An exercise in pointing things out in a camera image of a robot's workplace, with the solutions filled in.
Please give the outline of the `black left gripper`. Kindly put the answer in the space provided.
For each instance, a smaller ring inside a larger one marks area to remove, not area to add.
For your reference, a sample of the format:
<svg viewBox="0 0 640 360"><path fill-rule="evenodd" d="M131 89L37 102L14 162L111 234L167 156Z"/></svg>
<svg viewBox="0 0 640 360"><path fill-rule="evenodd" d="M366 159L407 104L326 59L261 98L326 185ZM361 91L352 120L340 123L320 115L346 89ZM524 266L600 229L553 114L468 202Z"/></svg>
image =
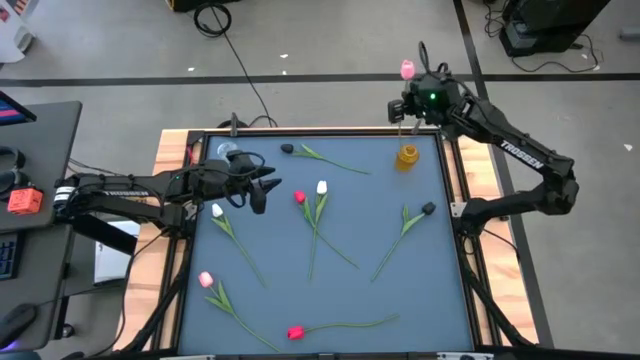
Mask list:
<svg viewBox="0 0 640 360"><path fill-rule="evenodd" d="M270 175L275 168L262 166L262 156L250 151L232 150L226 154L227 161L205 160L198 165L198 176L202 182L201 192L205 198L225 198L232 206L244 206L253 179ZM259 187L269 193L282 182L281 179L260 180Z"/></svg>

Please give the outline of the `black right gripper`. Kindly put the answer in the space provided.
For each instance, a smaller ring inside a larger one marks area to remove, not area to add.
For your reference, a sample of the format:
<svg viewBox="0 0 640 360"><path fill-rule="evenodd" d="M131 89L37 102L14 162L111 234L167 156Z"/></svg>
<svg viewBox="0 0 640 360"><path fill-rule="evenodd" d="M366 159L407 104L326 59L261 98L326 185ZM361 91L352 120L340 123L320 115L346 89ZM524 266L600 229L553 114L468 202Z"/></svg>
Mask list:
<svg viewBox="0 0 640 360"><path fill-rule="evenodd" d="M426 120L426 108L422 104L419 90L420 84L427 78L427 74L415 75L412 79L406 81L405 89L402 92L403 113L406 116L413 116L418 119L412 129L412 135L417 135L420 132L422 120Z"/></svg>

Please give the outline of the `black artificial tulip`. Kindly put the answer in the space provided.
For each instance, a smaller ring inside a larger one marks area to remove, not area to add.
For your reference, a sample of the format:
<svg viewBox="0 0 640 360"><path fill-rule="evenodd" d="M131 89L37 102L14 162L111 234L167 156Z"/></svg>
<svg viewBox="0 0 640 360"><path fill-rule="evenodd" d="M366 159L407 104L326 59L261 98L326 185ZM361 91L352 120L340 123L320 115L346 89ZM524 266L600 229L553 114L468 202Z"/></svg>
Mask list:
<svg viewBox="0 0 640 360"><path fill-rule="evenodd" d="M410 231L410 229L414 225L416 225L424 217L428 217L428 216L432 215L435 212L435 209L436 209L436 205L433 202L428 202L428 203L424 204L421 207L420 212L417 215L411 216L410 213L409 213L408 206L407 205L403 206L403 209L402 209L402 227L401 227L401 230L400 230L400 235L392 243L391 247L386 252L384 257L382 258L381 262L379 263L378 267L376 268L375 272L373 273L372 277L370 278L371 282L374 282L378 278L380 272L383 270L384 266L389 261L389 258L392 256L392 254L394 253L394 251L398 247L400 241L405 237L405 235Z"/></svg>
<svg viewBox="0 0 640 360"><path fill-rule="evenodd" d="M310 147L308 147L305 144L301 144L299 147L296 147L293 144L285 143L285 144L282 144L280 146L280 149L281 149L282 152L284 152L286 154L289 154L289 155L292 155L292 156L311 158L311 159L315 159L315 160L319 160L319 161L323 161L323 162L332 164L334 166L337 166L337 167L345 169L345 170L353 171L353 172L360 173L360 174L369 175L369 172L367 172L367 171L356 169L356 168L341 164L339 162L330 160L330 159L324 157L323 155L315 152L313 149L311 149Z"/></svg>

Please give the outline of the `red artificial tulip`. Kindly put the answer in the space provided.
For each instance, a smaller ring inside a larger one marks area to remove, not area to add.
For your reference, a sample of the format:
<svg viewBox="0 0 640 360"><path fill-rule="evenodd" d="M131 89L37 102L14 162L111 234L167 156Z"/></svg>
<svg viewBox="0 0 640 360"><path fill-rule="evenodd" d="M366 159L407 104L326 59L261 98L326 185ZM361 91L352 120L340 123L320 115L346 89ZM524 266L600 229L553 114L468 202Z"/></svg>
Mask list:
<svg viewBox="0 0 640 360"><path fill-rule="evenodd" d="M297 325L297 326L290 327L287 330L287 338L289 340L302 340L305 338L305 336L308 333L318 331L318 330L329 329L329 328L368 328L368 327L384 324L386 322L395 320L399 317L400 317L399 314L392 314L383 319L372 321L372 322L358 322L358 323L335 322L335 323L328 323L328 324L317 325L312 327L304 327L302 325Z"/></svg>
<svg viewBox="0 0 640 360"><path fill-rule="evenodd" d="M296 191L294 193L294 199L298 204L299 208L303 213L304 219L309 223L312 228L312 245L311 245L311 254L310 254L310 265L308 271L308 278L311 279L313 276L313 270L315 265L315 256L317 252L317 242L319 239L323 240L326 245L329 246L335 253L337 253L343 260L347 263L353 265L358 268L358 265L347 255L345 255L341 250L339 250L336 246L334 246L331 242L329 242L320 232L319 232L319 221L321 219L323 210L325 208L328 195L327 191L321 191L316 193L315 197L315 205L311 207L311 203L306 196L306 194L302 191Z"/></svg>

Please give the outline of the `white artificial tulip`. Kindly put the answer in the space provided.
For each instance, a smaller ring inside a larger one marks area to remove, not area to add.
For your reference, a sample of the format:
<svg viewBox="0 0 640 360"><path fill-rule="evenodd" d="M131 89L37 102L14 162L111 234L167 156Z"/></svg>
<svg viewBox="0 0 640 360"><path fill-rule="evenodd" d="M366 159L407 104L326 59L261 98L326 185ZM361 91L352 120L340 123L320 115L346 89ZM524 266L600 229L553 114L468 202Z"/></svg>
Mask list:
<svg viewBox="0 0 640 360"><path fill-rule="evenodd" d="M235 232L233 230L233 227L231 225L231 222L229 221L228 217L225 215L224 210L217 203L213 203L211 205L211 212L212 212L212 221L231 238L231 240L239 248L241 254L244 256L245 260L247 261L252 271L258 278L258 281L260 282L260 284L263 287L267 287L267 284L261 272L259 271L258 267L256 266L255 262L247 252L246 248L237 239Z"/></svg>
<svg viewBox="0 0 640 360"><path fill-rule="evenodd" d="M310 265L308 270L309 280L312 279L314 265L315 265L315 256L316 256L317 239L318 239L317 225L326 203L327 193L328 193L328 183L325 180L320 180L316 186L315 210L314 210L314 213L309 213L309 217L308 217L308 220L310 221L310 224L312 225L312 228L313 228L312 245L311 245L311 253L310 253Z"/></svg>

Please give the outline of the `pink artificial tulip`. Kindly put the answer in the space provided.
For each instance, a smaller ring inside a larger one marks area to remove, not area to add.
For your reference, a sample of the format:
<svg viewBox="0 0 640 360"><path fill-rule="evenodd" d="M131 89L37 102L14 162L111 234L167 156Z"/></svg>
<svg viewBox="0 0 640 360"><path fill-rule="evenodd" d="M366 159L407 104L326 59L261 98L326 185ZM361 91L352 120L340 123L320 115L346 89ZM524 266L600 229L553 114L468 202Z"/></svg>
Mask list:
<svg viewBox="0 0 640 360"><path fill-rule="evenodd" d="M405 82L405 87L409 86L410 81L415 75L415 65L411 60L405 59L400 68L400 76ZM402 125L398 124L398 137L399 137L399 151L403 151L404 140L402 137Z"/></svg>
<svg viewBox="0 0 640 360"><path fill-rule="evenodd" d="M200 285L211 291L211 296L206 296L205 299L216 306L221 311L229 314L234 320L249 334L251 334L254 338L258 339L261 343L268 346L272 350L277 353L280 353L281 350L276 347L274 344L264 339L262 336L255 333L249 326L245 324L245 322L240 318L240 316L236 313L230 299L226 295L226 291L224 285L221 281L216 282L214 277L207 271L203 271L198 275L198 281Z"/></svg>

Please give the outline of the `yellow glass vase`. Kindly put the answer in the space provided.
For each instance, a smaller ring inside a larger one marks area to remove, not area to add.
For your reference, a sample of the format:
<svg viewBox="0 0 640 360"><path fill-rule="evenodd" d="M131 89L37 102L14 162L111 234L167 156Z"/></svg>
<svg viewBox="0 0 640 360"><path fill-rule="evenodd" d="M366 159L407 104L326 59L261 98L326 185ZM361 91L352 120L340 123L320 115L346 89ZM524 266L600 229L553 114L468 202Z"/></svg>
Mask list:
<svg viewBox="0 0 640 360"><path fill-rule="evenodd" d="M399 172L409 172L418 162L419 157L420 153L415 145L402 145L396 154L395 169Z"/></svg>

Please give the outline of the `black equipment case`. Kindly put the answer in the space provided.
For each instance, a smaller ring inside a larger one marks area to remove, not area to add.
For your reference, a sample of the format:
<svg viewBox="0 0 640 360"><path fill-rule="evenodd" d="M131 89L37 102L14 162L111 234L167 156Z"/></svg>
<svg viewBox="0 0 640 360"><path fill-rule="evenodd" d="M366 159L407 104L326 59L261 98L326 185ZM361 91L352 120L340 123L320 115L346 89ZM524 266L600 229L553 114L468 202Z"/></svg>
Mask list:
<svg viewBox="0 0 640 360"><path fill-rule="evenodd" d="M509 57L562 53L611 0L506 0L499 40Z"/></svg>

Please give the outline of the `white paper box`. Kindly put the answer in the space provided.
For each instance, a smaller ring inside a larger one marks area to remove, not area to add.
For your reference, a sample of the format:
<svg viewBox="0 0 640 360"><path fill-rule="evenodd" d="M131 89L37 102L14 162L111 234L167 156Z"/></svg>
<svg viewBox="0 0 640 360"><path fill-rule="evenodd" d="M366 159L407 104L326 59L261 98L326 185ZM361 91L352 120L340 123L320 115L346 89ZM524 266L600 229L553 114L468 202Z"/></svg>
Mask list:
<svg viewBox="0 0 640 360"><path fill-rule="evenodd" d="M139 236L140 225L133 221L110 221L109 224L135 238ZM98 286L110 281L123 280L126 277L130 258L130 255L97 242L95 244L93 284Z"/></svg>

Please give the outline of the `black floor equipment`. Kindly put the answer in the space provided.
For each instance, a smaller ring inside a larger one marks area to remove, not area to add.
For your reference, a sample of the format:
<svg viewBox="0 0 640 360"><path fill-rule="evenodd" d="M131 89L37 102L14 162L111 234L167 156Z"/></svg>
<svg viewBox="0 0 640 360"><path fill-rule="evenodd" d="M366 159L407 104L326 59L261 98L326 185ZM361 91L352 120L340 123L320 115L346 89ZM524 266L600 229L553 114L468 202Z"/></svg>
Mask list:
<svg viewBox="0 0 640 360"><path fill-rule="evenodd" d="M227 4L239 2L240 0L165 0L168 7L178 13L185 13L195 10L201 5L209 3Z"/></svg>

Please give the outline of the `black desk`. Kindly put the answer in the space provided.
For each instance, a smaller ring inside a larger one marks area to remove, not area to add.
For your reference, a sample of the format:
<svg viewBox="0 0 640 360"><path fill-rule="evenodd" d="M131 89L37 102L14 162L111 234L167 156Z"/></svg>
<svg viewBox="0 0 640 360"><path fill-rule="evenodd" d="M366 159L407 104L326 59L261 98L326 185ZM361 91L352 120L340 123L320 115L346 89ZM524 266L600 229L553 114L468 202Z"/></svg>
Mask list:
<svg viewBox="0 0 640 360"><path fill-rule="evenodd" d="M38 307L34 322L0 352L38 350L50 340L57 315L72 230L67 225L0 234L0 244L17 240L22 252L13 279L0 280L0 320L21 304Z"/></svg>
<svg viewBox="0 0 640 360"><path fill-rule="evenodd" d="M82 111L79 101L29 105L37 116L34 122L0 126L0 145L14 147L24 154L22 171L43 193L36 214L14 215L0 202L0 233L41 228L54 219L55 183L65 176L76 129Z"/></svg>

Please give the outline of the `black headphones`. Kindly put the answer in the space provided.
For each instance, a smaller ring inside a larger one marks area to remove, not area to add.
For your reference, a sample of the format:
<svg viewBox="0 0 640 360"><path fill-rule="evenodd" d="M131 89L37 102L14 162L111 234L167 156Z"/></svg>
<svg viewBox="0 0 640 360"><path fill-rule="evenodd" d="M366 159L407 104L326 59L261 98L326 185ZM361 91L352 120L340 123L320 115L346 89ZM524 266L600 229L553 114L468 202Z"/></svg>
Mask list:
<svg viewBox="0 0 640 360"><path fill-rule="evenodd" d="M29 177L22 171L25 156L19 149L0 146L0 156L4 155L13 156L13 165L8 170L0 171L0 201L7 202L13 190L29 183Z"/></svg>

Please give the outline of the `computer monitor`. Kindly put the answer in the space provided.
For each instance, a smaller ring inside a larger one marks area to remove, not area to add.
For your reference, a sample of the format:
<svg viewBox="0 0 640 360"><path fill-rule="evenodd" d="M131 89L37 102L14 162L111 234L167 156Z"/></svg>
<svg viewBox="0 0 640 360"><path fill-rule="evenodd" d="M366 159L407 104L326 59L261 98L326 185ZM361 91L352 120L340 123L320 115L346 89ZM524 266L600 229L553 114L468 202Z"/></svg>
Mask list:
<svg viewBox="0 0 640 360"><path fill-rule="evenodd" d="M0 126L35 122L37 116L27 108L0 91Z"/></svg>

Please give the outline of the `black keyboard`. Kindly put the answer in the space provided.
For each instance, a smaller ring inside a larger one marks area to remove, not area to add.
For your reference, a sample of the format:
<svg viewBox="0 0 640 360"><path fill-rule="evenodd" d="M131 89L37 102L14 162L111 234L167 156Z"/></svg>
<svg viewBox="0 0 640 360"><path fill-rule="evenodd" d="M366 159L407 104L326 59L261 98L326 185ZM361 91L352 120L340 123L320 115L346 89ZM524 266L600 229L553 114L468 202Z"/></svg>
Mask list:
<svg viewBox="0 0 640 360"><path fill-rule="evenodd" d="M0 234L0 281L17 276L23 246L20 233Z"/></svg>

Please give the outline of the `black computer mouse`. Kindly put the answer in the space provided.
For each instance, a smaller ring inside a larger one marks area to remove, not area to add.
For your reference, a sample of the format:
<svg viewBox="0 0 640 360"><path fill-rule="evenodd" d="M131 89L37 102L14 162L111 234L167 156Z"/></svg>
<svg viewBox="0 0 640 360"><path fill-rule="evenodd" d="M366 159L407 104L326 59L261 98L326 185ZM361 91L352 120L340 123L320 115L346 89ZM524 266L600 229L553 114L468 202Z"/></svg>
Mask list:
<svg viewBox="0 0 640 360"><path fill-rule="evenodd" d="M11 345L37 318L34 304L20 304L0 319L0 349Z"/></svg>

